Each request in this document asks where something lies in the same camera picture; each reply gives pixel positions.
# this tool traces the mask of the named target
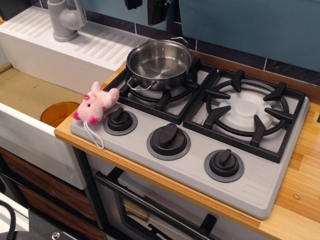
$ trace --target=sink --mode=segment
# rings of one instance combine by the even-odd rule
[[[0,25],[0,70],[12,65],[0,76],[0,147],[84,189],[86,181],[74,150],[37,116],[48,107],[49,98],[50,103],[81,102],[94,81],[105,82],[126,61],[130,50],[146,40],[87,22],[77,38],[58,42],[48,10],[35,6]],[[26,106],[34,112],[38,105],[41,109],[36,115],[27,111]]]
[[[49,11],[32,6],[0,26],[0,44],[12,67],[22,73],[86,94],[148,38],[87,21],[69,42],[57,42]]]

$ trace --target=stuffed pig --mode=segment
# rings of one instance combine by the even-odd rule
[[[88,124],[97,124],[102,120],[104,112],[116,104],[119,94],[117,88],[112,88],[109,92],[101,90],[99,82],[95,81],[91,91],[83,96],[82,103],[73,117]]]

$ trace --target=gray faucet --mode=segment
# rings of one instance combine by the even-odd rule
[[[86,24],[80,0],[73,0],[76,10],[68,9],[66,0],[48,0],[48,10],[53,27],[53,37],[58,42],[68,42],[78,36]]]

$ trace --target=dark tile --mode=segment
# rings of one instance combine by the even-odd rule
[[[264,57],[214,45],[200,40],[197,41],[197,51],[261,70],[264,69],[266,63],[266,59]]]
[[[320,72],[317,71],[292,66],[290,64],[270,59],[266,62],[265,70],[320,86]]]
[[[48,9],[48,0],[41,0],[42,7]]]
[[[136,33],[135,24],[130,21],[118,19],[112,16],[103,15],[97,12],[85,10],[85,16],[88,21],[121,29],[130,33]]]
[[[182,34],[181,24],[177,22],[173,23],[173,25],[168,29],[168,31],[163,31],[152,27],[136,24],[136,33],[147,38],[156,40],[169,40],[171,38],[183,37],[188,41],[187,47],[189,49],[196,49],[196,40],[189,37],[184,37]],[[178,42],[185,45],[183,40],[178,40]]]
[[[30,0],[30,3],[32,6],[48,9],[48,0]]]
[[[32,6],[40,7],[40,0],[30,0]]]

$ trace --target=burner grate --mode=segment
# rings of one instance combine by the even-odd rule
[[[235,129],[221,120],[231,110],[232,107],[230,105],[213,108],[213,101],[231,98],[230,94],[223,91],[223,88],[229,87],[234,92],[242,94],[243,86],[250,86],[251,90],[263,91],[265,93],[263,101],[265,102],[279,102],[282,107],[281,110],[268,107],[264,109],[267,114],[278,120],[269,129],[266,128],[257,114],[252,116],[254,131]],[[201,97],[183,121],[184,127],[275,163],[281,161],[295,120],[306,96],[303,92],[287,88],[283,82],[276,85],[245,76],[245,72],[242,70],[232,72],[225,69],[221,69],[199,95]],[[290,99],[295,99],[297,102],[295,109],[292,109],[293,106],[288,104],[287,100],[290,101]],[[199,119],[197,114],[202,105],[206,105],[207,116],[203,119],[203,122],[198,122],[195,119]],[[260,143],[266,136],[275,135],[280,130],[285,131],[285,134],[282,137],[278,151],[261,146]]]
[[[189,68],[189,74],[182,87],[185,90],[177,95],[172,95],[171,91],[164,91],[159,98],[141,95],[126,84],[130,78],[131,72],[126,68],[124,69],[105,89],[109,91],[111,88],[118,88],[120,97],[118,102],[138,109],[145,113],[151,114],[158,118],[167,120],[175,124],[181,124],[186,117],[188,111],[191,109],[193,102],[198,97],[199,92],[205,85],[211,81],[217,74],[217,67],[201,63],[200,58],[193,58],[192,65]],[[206,78],[201,84],[198,82],[198,71],[208,73]],[[181,110],[171,112],[169,105],[180,104],[183,102]]]

